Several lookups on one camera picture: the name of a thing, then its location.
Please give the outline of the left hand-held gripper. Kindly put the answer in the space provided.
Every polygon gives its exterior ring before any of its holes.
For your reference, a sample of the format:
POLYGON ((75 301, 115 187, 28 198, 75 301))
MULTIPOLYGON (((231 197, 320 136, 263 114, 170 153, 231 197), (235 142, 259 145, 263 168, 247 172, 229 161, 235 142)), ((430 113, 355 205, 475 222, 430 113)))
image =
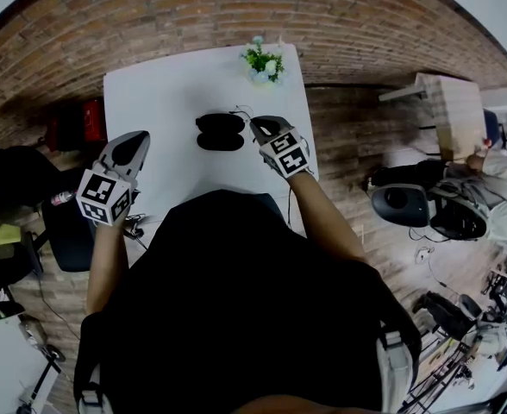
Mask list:
POLYGON ((78 187, 78 206, 85 218, 108 226, 122 223, 138 194, 136 177, 149 147, 148 132, 129 132, 107 143, 78 187))

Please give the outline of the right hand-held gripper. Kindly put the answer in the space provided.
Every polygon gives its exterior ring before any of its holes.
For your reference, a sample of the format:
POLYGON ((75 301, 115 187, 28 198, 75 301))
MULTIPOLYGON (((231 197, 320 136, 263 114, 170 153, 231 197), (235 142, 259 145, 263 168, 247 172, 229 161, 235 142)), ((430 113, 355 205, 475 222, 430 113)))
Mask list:
POLYGON ((309 169, 308 146, 296 128, 289 129, 291 125, 283 117, 256 116, 249 125, 265 163, 279 176, 288 179, 309 169))

